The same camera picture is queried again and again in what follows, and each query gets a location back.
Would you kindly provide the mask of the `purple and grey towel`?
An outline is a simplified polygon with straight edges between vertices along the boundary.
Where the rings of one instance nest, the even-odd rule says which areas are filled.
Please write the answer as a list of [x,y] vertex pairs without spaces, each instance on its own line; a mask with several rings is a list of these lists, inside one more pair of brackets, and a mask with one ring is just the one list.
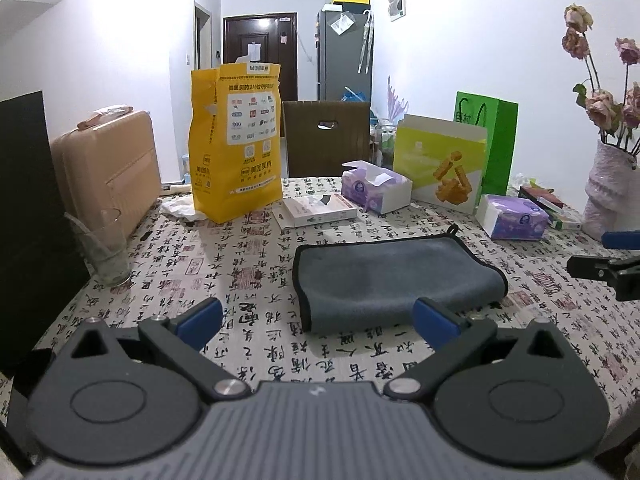
[[292,269],[302,329],[315,335],[408,325],[416,300],[459,313],[498,304],[509,290],[496,266],[446,231],[352,244],[303,245]]

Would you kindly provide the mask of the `lavender textured vase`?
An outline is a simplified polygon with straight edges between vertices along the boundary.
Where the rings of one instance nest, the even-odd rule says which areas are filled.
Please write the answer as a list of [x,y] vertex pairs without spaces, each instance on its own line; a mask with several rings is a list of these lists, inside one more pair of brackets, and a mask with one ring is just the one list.
[[585,191],[582,230],[601,240],[605,232],[639,229],[639,162],[612,144],[599,142]]

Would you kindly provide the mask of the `stacked small boxes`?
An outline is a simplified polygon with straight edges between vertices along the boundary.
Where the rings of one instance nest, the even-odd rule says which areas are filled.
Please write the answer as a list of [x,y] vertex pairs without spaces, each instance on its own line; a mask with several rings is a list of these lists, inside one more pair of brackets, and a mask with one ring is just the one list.
[[550,202],[544,194],[538,193],[534,188],[521,186],[518,196],[527,198],[548,214],[548,225],[557,231],[580,231],[582,229],[582,216],[567,206],[560,207]]

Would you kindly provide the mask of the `dried pink flowers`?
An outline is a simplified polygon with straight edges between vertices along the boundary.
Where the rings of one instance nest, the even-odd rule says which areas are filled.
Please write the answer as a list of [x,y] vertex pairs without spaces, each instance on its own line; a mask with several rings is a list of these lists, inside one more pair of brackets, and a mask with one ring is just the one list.
[[639,156],[639,41],[630,37],[613,40],[613,76],[599,66],[598,48],[592,44],[594,18],[580,4],[563,10],[565,30],[562,50],[582,64],[586,78],[574,84],[575,103],[598,133],[599,141],[631,157]]

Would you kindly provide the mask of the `closed purple tissue pack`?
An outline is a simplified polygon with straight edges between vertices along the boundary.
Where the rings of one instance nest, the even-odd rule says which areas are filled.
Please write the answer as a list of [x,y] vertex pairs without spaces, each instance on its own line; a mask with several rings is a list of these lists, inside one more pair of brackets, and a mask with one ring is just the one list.
[[540,240],[548,214],[531,200],[484,194],[475,218],[492,240]]

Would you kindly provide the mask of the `black paper bag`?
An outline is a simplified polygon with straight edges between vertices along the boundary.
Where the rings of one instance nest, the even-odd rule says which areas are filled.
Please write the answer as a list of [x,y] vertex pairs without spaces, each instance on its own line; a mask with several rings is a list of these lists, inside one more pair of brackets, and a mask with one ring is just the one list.
[[1,375],[32,348],[89,278],[65,218],[40,91],[1,102]]

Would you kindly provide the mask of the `clear drinking glass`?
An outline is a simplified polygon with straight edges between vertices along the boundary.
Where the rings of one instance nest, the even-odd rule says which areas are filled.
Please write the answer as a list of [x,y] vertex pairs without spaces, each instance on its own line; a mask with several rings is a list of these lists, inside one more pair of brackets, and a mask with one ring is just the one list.
[[117,208],[100,209],[81,219],[69,212],[79,246],[96,275],[106,286],[118,286],[130,279],[127,237],[122,228],[122,213]]

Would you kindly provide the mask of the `green paper bag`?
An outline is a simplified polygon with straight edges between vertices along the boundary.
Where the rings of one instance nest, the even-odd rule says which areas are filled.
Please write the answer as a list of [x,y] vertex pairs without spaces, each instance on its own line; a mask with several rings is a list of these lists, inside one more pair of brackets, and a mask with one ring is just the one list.
[[454,121],[486,129],[482,193],[506,194],[518,128],[518,103],[458,91]]

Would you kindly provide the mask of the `yellow-green snack gift bag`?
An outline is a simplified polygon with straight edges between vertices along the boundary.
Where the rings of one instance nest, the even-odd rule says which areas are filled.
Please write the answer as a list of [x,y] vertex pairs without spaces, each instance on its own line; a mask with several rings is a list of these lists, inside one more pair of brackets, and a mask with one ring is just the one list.
[[395,133],[393,170],[412,198],[470,214],[480,197],[488,134],[483,127],[406,115]]

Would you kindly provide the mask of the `crumpled white tissue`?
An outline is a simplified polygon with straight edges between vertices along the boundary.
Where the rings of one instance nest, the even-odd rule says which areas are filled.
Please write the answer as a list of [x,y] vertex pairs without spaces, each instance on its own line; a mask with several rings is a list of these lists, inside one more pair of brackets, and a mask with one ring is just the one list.
[[160,204],[160,212],[166,214],[166,216],[187,222],[207,219],[205,214],[195,209],[193,196],[191,194],[164,197]]

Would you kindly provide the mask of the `tan suitcase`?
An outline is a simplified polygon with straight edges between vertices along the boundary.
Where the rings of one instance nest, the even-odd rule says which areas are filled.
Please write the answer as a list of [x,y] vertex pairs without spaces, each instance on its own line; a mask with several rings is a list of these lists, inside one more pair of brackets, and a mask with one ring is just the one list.
[[137,110],[102,125],[74,130],[50,143],[65,211],[96,230],[117,209],[130,236],[160,196],[151,116]]

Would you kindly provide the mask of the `open purple tissue pack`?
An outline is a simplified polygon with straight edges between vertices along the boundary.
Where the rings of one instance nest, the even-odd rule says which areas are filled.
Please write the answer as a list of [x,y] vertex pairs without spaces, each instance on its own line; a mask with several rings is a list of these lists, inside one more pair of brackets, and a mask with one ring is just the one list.
[[344,162],[342,195],[375,214],[389,214],[411,202],[412,182],[393,170],[354,160]]

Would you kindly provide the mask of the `white flat box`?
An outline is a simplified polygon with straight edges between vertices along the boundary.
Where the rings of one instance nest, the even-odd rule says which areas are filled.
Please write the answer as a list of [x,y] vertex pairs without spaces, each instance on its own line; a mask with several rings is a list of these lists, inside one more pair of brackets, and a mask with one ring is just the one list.
[[352,220],[358,208],[338,193],[288,197],[272,207],[273,217],[282,230]]

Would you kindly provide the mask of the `yellow paper bag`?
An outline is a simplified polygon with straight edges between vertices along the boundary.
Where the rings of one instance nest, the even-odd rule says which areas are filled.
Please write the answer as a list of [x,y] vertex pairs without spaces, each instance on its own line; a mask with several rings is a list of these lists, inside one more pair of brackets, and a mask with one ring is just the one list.
[[280,66],[222,64],[191,73],[194,207],[221,224],[282,198]]

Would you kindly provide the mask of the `brown chair back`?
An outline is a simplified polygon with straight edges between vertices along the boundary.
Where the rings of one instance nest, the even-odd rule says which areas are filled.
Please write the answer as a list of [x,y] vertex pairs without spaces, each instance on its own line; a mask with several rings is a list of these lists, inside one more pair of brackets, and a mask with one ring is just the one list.
[[285,101],[282,119],[290,178],[336,177],[370,159],[369,102]]

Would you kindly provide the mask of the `grey refrigerator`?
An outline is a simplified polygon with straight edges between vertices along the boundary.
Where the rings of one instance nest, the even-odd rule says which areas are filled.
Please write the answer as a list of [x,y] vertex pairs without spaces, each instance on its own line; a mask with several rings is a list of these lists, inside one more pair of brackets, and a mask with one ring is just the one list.
[[317,15],[317,98],[369,102],[373,18],[368,10],[321,10]]

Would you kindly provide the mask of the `yellow box on refrigerator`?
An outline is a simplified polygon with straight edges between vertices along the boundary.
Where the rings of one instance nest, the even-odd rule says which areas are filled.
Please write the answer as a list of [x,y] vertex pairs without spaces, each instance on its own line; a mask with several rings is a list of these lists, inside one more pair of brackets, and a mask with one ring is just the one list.
[[341,6],[344,11],[360,14],[371,9],[370,0],[332,0],[331,3]]

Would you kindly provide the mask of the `dark brown door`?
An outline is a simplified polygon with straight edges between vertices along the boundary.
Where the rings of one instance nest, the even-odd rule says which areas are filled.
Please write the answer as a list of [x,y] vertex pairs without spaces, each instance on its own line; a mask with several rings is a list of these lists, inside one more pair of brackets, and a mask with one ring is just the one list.
[[252,62],[279,64],[283,101],[298,98],[297,14],[276,13],[222,19],[224,62],[241,56]]

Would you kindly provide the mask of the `wall picture frame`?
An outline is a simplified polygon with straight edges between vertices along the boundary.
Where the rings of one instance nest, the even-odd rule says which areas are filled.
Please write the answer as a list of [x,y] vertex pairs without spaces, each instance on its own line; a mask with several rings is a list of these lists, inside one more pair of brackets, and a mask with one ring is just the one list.
[[392,21],[406,14],[406,0],[388,0],[388,15]]

